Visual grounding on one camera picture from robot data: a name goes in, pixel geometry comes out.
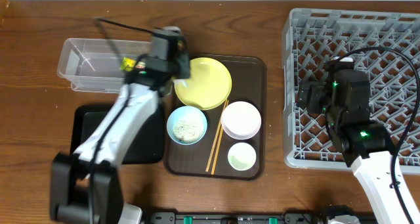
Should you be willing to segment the yellow snack wrapper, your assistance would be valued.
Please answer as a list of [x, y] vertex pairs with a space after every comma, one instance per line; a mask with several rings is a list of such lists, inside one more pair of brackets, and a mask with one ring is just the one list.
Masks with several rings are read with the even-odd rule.
[[124, 57], [120, 66], [120, 70], [130, 72], [134, 68], [144, 69], [145, 63], [141, 61], [137, 62], [131, 58]]

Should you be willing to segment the light blue bowl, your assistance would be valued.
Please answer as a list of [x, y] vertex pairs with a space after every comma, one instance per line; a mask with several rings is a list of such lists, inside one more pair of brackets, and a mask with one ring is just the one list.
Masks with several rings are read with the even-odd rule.
[[200, 141], [207, 131], [205, 114], [193, 106], [181, 106], [168, 117], [167, 132], [171, 140], [180, 145]]

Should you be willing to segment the white bowl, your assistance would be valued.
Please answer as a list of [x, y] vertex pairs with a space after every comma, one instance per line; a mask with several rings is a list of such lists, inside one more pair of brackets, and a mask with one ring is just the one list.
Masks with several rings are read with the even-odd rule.
[[252, 138], [259, 132], [261, 124], [260, 112], [249, 102], [233, 102], [222, 113], [222, 128], [233, 139], [246, 140]]

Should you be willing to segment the small pale green cup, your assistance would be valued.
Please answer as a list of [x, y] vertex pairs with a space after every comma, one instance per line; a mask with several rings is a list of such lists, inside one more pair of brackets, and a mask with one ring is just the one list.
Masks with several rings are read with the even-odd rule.
[[247, 171], [257, 161], [255, 149], [248, 143], [236, 143], [228, 151], [228, 163], [237, 171]]

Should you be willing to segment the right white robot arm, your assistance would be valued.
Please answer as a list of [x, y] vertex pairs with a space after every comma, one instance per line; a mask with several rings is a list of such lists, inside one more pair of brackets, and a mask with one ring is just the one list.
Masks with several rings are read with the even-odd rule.
[[418, 223], [410, 194], [385, 126], [371, 119], [370, 81], [349, 57], [327, 62], [324, 82], [300, 82], [297, 106], [322, 114], [325, 129], [366, 193], [378, 223]]

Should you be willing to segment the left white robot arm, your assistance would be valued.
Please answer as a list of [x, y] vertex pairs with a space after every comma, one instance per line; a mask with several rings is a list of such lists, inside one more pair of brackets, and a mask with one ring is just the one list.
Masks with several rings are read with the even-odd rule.
[[152, 30], [151, 49], [127, 72], [119, 96], [93, 134], [51, 166], [49, 215], [62, 223], [140, 223], [142, 210], [123, 199], [118, 169], [144, 123], [190, 77], [186, 40], [176, 26]]

